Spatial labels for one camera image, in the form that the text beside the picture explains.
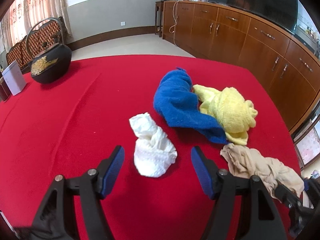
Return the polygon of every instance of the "crumpled cloth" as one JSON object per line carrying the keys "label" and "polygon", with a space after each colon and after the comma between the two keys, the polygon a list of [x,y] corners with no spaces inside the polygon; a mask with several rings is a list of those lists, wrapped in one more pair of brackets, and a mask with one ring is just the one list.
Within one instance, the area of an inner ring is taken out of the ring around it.
{"label": "crumpled cloth", "polygon": [[217,120],[198,110],[198,98],[191,88],[191,79],[184,69],[169,71],[155,93],[153,108],[170,127],[193,128],[210,142],[227,144],[225,132]]}
{"label": "crumpled cloth", "polygon": [[233,87],[219,91],[194,85],[193,89],[199,100],[203,102],[200,105],[200,112],[217,119],[229,141],[247,145],[247,131],[256,126],[255,117],[258,114],[253,103],[250,100],[244,100],[238,90]]}
{"label": "crumpled cloth", "polygon": [[252,175],[259,176],[273,198],[276,198],[274,190],[278,187],[278,181],[297,197],[304,189],[303,180],[293,169],[278,159],[263,157],[256,149],[229,143],[223,147],[220,155],[228,162],[232,175],[246,179]]}
{"label": "crumpled cloth", "polygon": [[167,134],[157,126],[149,113],[137,114],[129,119],[138,137],[133,162],[142,176],[158,178],[165,174],[178,156]]}

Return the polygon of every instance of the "metal bolt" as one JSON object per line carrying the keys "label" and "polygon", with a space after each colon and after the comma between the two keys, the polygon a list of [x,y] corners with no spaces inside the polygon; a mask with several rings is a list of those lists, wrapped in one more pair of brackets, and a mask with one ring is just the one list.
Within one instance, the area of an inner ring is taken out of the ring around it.
{"label": "metal bolt", "polygon": [[260,181],[260,178],[257,175],[253,175],[252,180],[255,182],[258,182],[258,181]]}
{"label": "metal bolt", "polygon": [[63,179],[63,176],[61,174],[54,177],[54,180],[58,182],[61,181],[62,179]]}
{"label": "metal bolt", "polygon": [[96,169],[90,169],[87,172],[90,176],[96,175],[97,174],[97,170]]}
{"label": "metal bolt", "polygon": [[226,176],[226,175],[228,174],[228,171],[227,171],[226,169],[220,169],[220,170],[219,170],[219,174],[220,174],[221,176]]}

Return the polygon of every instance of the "power cord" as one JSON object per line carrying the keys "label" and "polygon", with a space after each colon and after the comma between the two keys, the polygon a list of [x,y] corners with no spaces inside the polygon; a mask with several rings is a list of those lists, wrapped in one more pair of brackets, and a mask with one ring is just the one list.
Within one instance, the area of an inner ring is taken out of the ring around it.
{"label": "power cord", "polygon": [[173,43],[175,44],[175,46],[177,46],[176,41],[175,41],[175,36],[176,36],[176,26],[178,24],[178,19],[177,19],[177,7],[178,7],[178,3],[182,1],[182,0],[177,0],[174,5],[173,5],[173,9],[172,9],[172,16],[174,19],[174,25],[172,25],[169,28],[169,33],[173,33]]}

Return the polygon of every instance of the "floor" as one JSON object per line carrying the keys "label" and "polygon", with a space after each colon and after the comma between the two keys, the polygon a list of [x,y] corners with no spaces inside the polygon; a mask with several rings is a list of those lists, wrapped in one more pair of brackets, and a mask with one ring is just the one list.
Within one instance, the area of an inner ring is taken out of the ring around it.
{"label": "floor", "polygon": [[174,44],[159,38],[158,35],[144,34],[103,41],[77,49],[72,52],[71,60],[129,54],[194,57],[183,49],[176,47]]}

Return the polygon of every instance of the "floral curtain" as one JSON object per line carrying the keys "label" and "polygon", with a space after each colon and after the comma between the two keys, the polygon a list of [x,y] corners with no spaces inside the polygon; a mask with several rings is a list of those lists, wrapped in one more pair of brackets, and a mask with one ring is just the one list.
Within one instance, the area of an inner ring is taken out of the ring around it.
{"label": "floral curtain", "polygon": [[60,16],[71,35],[66,0],[15,0],[1,21],[6,51],[21,41],[40,20]]}

